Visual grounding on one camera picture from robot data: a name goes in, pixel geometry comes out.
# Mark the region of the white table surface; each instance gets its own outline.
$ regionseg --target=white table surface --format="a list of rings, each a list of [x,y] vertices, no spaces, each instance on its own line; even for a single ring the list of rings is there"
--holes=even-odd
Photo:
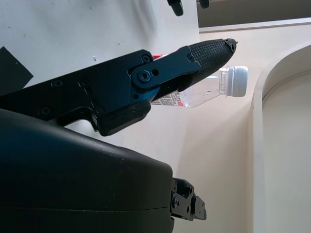
[[[166,0],[2,0],[0,47],[34,75],[29,85],[140,49],[166,54],[199,41],[196,1],[183,4],[176,17]],[[110,137],[86,121],[70,127],[168,163],[175,173],[186,126],[187,109],[153,106],[142,122]]]

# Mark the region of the white wall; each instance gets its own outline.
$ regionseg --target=white wall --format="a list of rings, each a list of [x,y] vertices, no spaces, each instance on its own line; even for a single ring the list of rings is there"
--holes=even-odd
[[[284,83],[265,98],[263,140],[268,233],[310,232],[310,90],[309,72]]]
[[[207,221],[177,220],[174,232],[251,232],[247,218],[247,119],[257,78],[288,49],[310,40],[311,25],[200,34],[201,40],[234,38],[237,51],[228,65],[249,67],[243,98],[217,97],[190,109],[178,177],[185,178],[205,202]]]

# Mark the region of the white bottle cap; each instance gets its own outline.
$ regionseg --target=white bottle cap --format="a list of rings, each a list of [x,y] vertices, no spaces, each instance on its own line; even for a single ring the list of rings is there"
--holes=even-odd
[[[248,79],[247,67],[230,67],[228,74],[227,95],[233,97],[245,96],[247,79]]]

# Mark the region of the black rectangle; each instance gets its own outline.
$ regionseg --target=black rectangle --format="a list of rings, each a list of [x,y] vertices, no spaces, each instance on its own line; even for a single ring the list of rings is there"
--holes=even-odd
[[[32,77],[5,47],[0,49],[0,96],[22,89]]]

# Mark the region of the bottle label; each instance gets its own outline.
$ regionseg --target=bottle label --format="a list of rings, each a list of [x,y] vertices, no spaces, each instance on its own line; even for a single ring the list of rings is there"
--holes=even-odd
[[[166,106],[180,106],[184,107],[184,103],[180,99],[180,95],[177,91],[174,91],[167,96],[164,96],[156,101],[151,102],[154,105],[166,105]]]

